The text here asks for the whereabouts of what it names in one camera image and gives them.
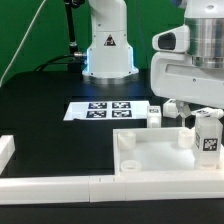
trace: black table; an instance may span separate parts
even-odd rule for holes
[[[0,89],[0,135],[15,136],[16,152],[0,178],[114,173],[113,129],[144,128],[146,120],[63,121],[70,102],[149,100],[150,75],[117,86],[83,83],[80,74],[27,72]],[[180,126],[163,119],[163,126]],[[0,223],[222,223],[224,200],[161,200],[0,206]]]

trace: black cable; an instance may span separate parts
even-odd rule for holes
[[[85,0],[70,0],[71,1],[71,6],[74,9],[79,8],[82,4],[85,3]]]
[[[73,58],[73,57],[74,57],[73,54],[68,54],[68,55],[62,55],[62,56],[55,57],[55,58],[47,61],[46,63],[44,63],[42,65],[39,65],[38,67],[36,67],[34,69],[34,71],[37,71],[40,67],[43,67],[43,70],[44,70],[44,68],[47,67],[49,64],[53,64],[54,62],[59,61],[59,60],[62,60],[62,59],[65,59],[65,58]]]
[[[138,28],[139,28],[139,33],[140,33],[140,37],[141,37],[142,48],[143,48],[144,53],[145,53],[145,60],[146,60],[147,68],[149,68],[149,57],[148,57],[148,54],[147,54],[145,39],[144,39],[144,36],[143,36],[143,33],[142,33],[142,24],[141,24],[141,19],[140,19],[139,4],[138,3],[139,3],[139,1],[135,0],[136,15],[137,15],[137,19],[138,19]]]
[[[47,66],[49,65],[68,65],[68,64],[74,64],[74,62],[54,62],[54,63],[45,63],[42,65],[39,65],[34,69],[35,72],[41,72],[43,71]]]
[[[68,23],[68,33],[69,33],[69,40],[70,40],[70,53],[74,53],[78,51],[78,46],[76,43],[76,37],[75,37],[75,29],[74,29],[74,22],[73,22],[73,16],[72,16],[72,6],[71,6],[71,0],[64,0],[65,3],[65,10],[67,15],[67,23]]]

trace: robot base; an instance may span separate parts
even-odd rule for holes
[[[95,84],[101,84],[101,85],[117,85],[117,84],[123,84],[131,81],[136,81],[138,80],[139,73],[127,75],[122,78],[98,78],[98,77],[93,77],[90,75],[83,75],[83,80],[85,82],[91,82]]]

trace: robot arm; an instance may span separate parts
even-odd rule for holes
[[[159,52],[152,59],[152,89],[158,96],[224,108],[224,1],[172,2],[186,5],[185,24],[154,37]],[[173,43],[170,33],[176,45],[165,49]]]
[[[124,0],[89,0],[92,44],[87,50],[86,81],[122,83],[138,73],[133,49],[127,41],[127,8]]]

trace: green background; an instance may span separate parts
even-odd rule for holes
[[[153,35],[183,24],[182,9],[174,7],[169,0],[137,0],[145,39],[148,61],[155,53],[152,49]],[[34,14],[42,0],[0,1],[0,77],[10,63]],[[128,41],[134,47],[135,65],[146,68],[135,0],[126,0],[128,9]],[[88,0],[79,9],[73,10],[76,38],[81,51],[91,43],[91,22]],[[10,69],[6,79],[16,73],[31,71],[39,64],[69,53],[69,38],[63,0],[48,0],[42,9],[27,41]],[[65,67],[51,67],[63,70]]]

